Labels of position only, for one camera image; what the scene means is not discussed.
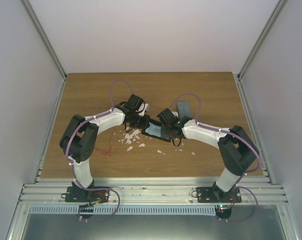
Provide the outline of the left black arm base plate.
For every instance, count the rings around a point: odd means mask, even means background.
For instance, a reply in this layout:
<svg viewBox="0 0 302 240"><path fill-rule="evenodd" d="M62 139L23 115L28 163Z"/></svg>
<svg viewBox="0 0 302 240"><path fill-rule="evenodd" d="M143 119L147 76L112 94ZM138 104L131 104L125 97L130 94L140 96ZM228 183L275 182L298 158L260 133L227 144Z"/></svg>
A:
<svg viewBox="0 0 302 240"><path fill-rule="evenodd" d="M60 196L67 203L107 203L110 189L87 191L77 185L69 186L65 193Z"/></svg>

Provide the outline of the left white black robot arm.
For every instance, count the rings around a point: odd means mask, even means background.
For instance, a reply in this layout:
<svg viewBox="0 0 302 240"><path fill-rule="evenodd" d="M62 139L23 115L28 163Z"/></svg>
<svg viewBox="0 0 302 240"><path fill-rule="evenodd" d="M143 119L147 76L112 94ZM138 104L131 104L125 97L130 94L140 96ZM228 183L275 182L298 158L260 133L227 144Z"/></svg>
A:
<svg viewBox="0 0 302 240"><path fill-rule="evenodd" d="M121 125L137 127L149 108L141 97L132 94L127 101L114 104L102 113L86 117L77 114L71 118L59 142L73 175L72 187L65 194L67 197L77 195L81 201L89 202L94 197L94 191L107 190L106 187L94 188L90 170L90 157L97 136Z"/></svg>

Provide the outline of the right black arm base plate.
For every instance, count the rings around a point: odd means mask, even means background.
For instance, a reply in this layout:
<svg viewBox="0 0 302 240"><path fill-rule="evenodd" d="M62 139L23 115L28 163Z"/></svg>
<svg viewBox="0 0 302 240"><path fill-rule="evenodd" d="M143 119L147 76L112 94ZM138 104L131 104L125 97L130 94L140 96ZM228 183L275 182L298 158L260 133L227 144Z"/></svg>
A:
<svg viewBox="0 0 302 240"><path fill-rule="evenodd" d="M233 204L242 202L239 189L231 189L228 192L223 192L214 187L197 187L191 191L190 195L196 198L198 203Z"/></svg>

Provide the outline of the green glasses case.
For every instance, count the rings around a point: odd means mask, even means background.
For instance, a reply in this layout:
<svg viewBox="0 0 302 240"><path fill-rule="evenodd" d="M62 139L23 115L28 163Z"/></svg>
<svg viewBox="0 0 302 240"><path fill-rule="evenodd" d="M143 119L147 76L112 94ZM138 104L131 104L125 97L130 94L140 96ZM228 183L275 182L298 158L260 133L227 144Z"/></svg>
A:
<svg viewBox="0 0 302 240"><path fill-rule="evenodd" d="M178 101L177 102L177 110L179 118L189 117L192 118L192 113L190 109L190 105L188 101Z"/></svg>

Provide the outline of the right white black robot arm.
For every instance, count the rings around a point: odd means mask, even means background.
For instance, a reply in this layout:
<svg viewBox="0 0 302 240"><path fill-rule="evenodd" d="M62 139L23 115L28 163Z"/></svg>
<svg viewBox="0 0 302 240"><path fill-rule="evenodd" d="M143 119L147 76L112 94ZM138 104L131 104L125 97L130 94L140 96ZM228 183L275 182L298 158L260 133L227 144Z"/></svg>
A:
<svg viewBox="0 0 302 240"><path fill-rule="evenodd" d="M219 203L230 197L235 185L245 174L253 173L262 166L259 150L238 125L219 128L188 116L178 118L168 108L159 113L157 118L172 139L196 140L220 151L224 169L210 188L214 200Z"/></svg>

